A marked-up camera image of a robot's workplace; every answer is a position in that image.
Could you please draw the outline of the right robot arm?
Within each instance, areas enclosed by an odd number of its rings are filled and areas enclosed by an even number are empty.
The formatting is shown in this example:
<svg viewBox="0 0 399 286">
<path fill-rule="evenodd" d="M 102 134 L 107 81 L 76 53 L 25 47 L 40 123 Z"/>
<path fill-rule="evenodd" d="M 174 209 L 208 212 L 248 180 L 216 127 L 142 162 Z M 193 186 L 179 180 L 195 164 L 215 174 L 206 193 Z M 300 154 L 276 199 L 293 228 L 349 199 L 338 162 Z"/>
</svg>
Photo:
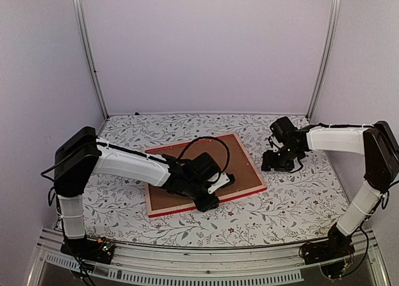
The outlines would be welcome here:
<svg viewBox="0 0 399 286">
<path fill-rule="evenodd" d="M 347 153 L 363 157 L 362 185 L 332 232 L 338 234 L 325 241 L 322 253 L 336 258 L 347 246 L 344 237 L 351 236 L 372 215 L 382 196 L 395 185 L 398 176 L 398 142 L 388 122 L 371 125 L 323 123 L 296 127 L 282 117 L 271 126 L 271 149 L 262 155 L 262 171 L 295 173 L 296 165 L 310 151 Z"/>
</svg>

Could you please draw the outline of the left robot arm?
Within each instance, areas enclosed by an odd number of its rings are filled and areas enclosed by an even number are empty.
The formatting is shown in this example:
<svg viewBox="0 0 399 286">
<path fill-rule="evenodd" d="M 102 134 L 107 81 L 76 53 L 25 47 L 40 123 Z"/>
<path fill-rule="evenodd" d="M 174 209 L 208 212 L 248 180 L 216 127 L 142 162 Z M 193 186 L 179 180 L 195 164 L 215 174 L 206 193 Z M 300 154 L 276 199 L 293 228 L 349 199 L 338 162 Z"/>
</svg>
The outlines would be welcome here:
<svg viewBox="0 0 399 286">
<path fill-rule="evenodd" d="M 54 165 L 41 173 L 50 180 L 59 200 L 63 230 L 69 248 L 79 257 L 93 251 L 86 239 L 82 195 L 92 174 L 108 174 L 148 183 L 168 193 L 190 198 L 197 210 L 208 211 L 219 204 L 209 193 L 212 177 L 221 174 L 209 154 L 193 160 L 169 155 L 149 155 L 115 145 L 85 126 L 55 153 Z"/>
</svg>

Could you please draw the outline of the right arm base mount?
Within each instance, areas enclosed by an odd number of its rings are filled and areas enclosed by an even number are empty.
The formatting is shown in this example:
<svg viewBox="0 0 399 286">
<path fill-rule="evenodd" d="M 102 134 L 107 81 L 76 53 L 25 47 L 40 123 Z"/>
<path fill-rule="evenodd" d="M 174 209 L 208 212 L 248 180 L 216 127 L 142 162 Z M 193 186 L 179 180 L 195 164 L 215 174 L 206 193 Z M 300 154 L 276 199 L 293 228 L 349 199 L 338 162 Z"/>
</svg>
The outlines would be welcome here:
<svg viewBox="0 0 399 286">
<path fill-rule="evenodd" d="M 306 242 L 299 248 L 299 257 L 305 264 L 319 264 L 323 276 L 330 280 L 344 276 L 354 253 L 351 238 L 340 236 L 329 236 L 320 242 Z"/>
</svg>

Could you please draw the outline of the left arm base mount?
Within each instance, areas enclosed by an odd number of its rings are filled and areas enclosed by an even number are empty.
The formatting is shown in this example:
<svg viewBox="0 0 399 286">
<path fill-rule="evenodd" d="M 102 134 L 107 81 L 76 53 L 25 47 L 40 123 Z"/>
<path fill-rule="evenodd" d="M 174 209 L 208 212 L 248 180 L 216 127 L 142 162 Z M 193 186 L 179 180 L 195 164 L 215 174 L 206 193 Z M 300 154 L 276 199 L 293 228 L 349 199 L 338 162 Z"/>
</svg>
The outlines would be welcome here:
<svg viewBox="0 0 399 286">
<path fill-rule="evenodd" d="M 96 240 L 88 239 L 86 236 L 81 239 L 68 239 L 64 237 L 60 251 L 77 259 L 111 264 L 115 251 L 115 243 L 106 237 Z"/>
</svg>

